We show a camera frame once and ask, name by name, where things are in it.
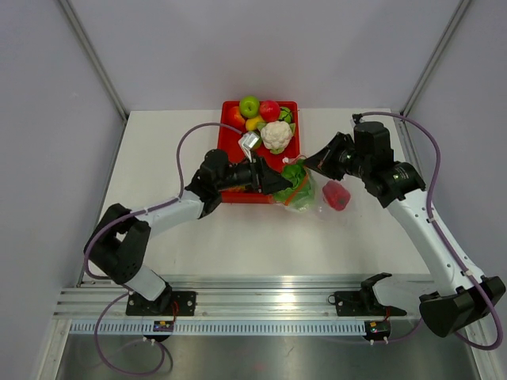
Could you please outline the green lettuce cabbage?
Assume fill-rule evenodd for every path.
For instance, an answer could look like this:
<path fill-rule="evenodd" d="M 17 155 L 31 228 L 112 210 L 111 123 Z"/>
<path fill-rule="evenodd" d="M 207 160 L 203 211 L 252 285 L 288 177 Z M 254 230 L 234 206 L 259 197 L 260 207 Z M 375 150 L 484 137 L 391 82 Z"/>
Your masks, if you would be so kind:
<path fill-rule="evenodd" d="M 315 185 L 310 171 L 303 165 L 303 159 L 287 164 L 281 175 L 290 180 L 293 186 L 276 192 L 273 195 L 274 203 L 290 211 L 309 211 L 314 205 Z"/>

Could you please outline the red bell pepper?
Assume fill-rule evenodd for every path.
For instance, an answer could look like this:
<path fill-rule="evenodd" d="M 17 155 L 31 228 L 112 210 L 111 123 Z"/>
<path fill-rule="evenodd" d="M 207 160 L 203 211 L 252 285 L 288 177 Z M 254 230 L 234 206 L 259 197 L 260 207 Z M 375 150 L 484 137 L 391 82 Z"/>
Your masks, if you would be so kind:
<path fill-rule="evenodd" d="M 339 182 L 332 180 L 323 186 L 322 196 L 324 201 L 335 211 L 343 211 L 351 200 L 349 191 Z"/>

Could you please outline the clear zip top bag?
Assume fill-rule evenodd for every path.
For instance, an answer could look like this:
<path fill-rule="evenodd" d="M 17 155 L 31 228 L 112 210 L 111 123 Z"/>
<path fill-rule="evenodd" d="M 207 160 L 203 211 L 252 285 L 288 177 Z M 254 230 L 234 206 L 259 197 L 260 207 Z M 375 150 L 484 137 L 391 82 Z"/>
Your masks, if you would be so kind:
<path fill-rule="evenodd" d="M 309 170 L 303 163 L 306 157 L 282 159 L 281 175 L 292 183 L 290 188 L 271 196 L 272 203 L 286 211 L 331 220 L 350 208 L 350 191 L 336 180 L 327 180 Z"/>

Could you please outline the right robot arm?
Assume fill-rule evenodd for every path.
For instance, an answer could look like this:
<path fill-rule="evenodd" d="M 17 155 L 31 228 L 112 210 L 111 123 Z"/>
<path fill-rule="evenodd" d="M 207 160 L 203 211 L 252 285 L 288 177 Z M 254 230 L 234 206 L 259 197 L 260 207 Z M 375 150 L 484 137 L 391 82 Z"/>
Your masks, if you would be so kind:
<path fill-rule="evenodd" d="M 395 160 L 390 132 L 382 123 L 359 122 L 351 135 L 337 133 L 304 165 L 331 180 L 346 175 L 360 179 L 402 226 L 436 285 L 436 291 L 420 296 L 418 306 L 421 319 L 435 335 L 446 337 L 490 315 L 497 339 L 488 348 L 499 346 L 503 329 L 494 307 L 505 294 L 504 283 L 497 276 L 485 276 L 456 240 L 447 237 L 425 182 L 411 164 Z"/>

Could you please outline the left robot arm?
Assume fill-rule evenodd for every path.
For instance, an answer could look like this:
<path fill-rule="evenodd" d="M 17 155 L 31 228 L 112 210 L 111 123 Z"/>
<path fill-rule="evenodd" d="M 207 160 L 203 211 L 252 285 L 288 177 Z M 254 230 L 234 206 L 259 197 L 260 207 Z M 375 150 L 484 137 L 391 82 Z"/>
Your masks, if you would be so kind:
<path fill-rule="evenodd" d="M 223 191 L 241 186 L 271 195 L 292 183 L 263 157 L 255 155 L 233 164 L 225 151 L 210 150 L 178 197 L 139 211 L 119 203 L 110 206 L 86 243 L 86 262 L 129 290 L 128 314 L 175 314 L 179 304 L 172 287 L 143 263 L 149 240 L 211 214 L 221 204 Z"/>

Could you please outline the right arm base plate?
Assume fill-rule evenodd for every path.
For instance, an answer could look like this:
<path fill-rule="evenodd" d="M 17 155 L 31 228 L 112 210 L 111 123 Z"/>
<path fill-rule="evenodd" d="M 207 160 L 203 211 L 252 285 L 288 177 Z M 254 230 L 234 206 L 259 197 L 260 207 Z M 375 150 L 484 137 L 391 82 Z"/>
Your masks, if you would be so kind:
<path fill-rule="evenodd" d="M 373 294 L 362 291 L 335 291 L 327 297 L 339 317 L 405 317 L 408 313 L 394 306 L 384 306 Z"/>

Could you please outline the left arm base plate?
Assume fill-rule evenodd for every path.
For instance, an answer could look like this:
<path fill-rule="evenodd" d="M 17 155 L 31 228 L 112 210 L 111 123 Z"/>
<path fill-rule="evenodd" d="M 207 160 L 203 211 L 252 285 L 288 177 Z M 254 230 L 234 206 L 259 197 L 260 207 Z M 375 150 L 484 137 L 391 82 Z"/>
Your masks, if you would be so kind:
<path fill-rule="evenodd" d="M 126 315 L 135 317 L 191 317 L 196 309 L 194 291 L 166 291 L 154 301 L 134 293 L 128 296 Z"/>

